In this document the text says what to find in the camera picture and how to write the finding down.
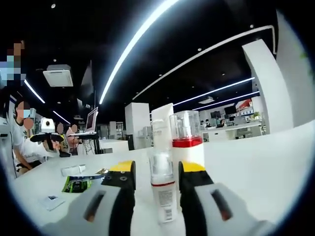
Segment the card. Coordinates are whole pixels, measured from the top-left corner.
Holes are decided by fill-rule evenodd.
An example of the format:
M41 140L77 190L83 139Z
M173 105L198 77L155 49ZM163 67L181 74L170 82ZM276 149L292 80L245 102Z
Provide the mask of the card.
M65 199L56 195L50 195L43 199L40 199L39 202L46 208L46 210L52 211L53 209L64 203Z

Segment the clear plastic bottle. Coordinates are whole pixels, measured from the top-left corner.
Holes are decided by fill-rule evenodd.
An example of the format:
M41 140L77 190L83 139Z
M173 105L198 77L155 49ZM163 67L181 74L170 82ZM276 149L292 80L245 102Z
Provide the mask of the clear plastic bottle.
M176 181L177 208L180 207L179 173L180 161L205 165L203 140L198 111L182 111L170 116L172 132L172 160Z
M160 223L177 218L176 186L170 151L154 149L150 155L151 186Z

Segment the transparent cap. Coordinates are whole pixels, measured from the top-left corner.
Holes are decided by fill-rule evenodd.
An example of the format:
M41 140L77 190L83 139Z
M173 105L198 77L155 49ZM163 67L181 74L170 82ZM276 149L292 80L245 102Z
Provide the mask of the transparent cap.
M182 111L170 115L172 139L201 136L198 111Z
M173 163L171 161L170 151L159 151L154 148L150 155L150 168L152 177L156 175L172 175Z

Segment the black ceiling panel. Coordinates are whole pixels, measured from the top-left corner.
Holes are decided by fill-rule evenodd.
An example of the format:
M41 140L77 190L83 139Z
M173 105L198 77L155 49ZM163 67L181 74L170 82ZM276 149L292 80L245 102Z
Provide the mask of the black ceiling panel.
M163 1L90 0L81 4L56 0L53 9L52 1L6 2L7 7L16 9L15 22L5 26L7 41L24 40L22 66L26 68L27 80L46 104L39 102L25 86L21 93L46 116L54 110L73 122L73 115L78 113L79 87L90 61L98 102L125 47ZM277 17L270 0L177 1L157 18L131 50L99 107L98 121L124 121L125 106L138 92L160 74L196 55L199 48L204 50L234 35L266 25L275 27L277 42ZM147 102L150 109L154 109L249 78L251 72L241 46L259 38L272 49L270 30L249 35L193 60L135 101ZM42 74L47 66L61 63L71 66L73 88L51 88ZM213 96L219 101L232 97L235 92L251 92L251 87L241 85ZM94 104L94 101L91 96L84 102ZM198 106L198 100L194 100L176 109Z

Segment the white table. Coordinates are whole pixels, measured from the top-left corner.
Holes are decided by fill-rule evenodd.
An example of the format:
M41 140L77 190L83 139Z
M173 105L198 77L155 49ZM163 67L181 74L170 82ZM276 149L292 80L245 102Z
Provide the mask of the white table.
M79 155L93 155L94 154L94 143L85 141L87 151L86 152L83 144L78 145ZM129 151L128 141L126 140L116 140L116 139L99 139L99 146L103 148L112 148L113 153L121 153Z
M113 153L129 151L127 140L116 140L116 139L100 139L100 148L112 148Z
M214 182L222 182L247 203L257 219L280 222L291 209L313 163L315 121L297 128L255 138L206 143L205 167ZM86 164L85 175L110 168L119 161L136 161L136 207L131 235L185 235L183 216L159 225L150 186L149 148L122 154L101 154L56 158L43 163L12 183L22 209L39 226L66 216L68 206L78 194L62 193L65 183L60 168ZM48 212L38 199L58 194L66 202Z
M236 132L238 129L250 128L255 133L254 136L261 135L260 126L261 122L252 121L246 124L226 126L222 128L210 128L208 130L202 131L202 133L207 133L209 141L223 141L223 140L233 140L235 139Z

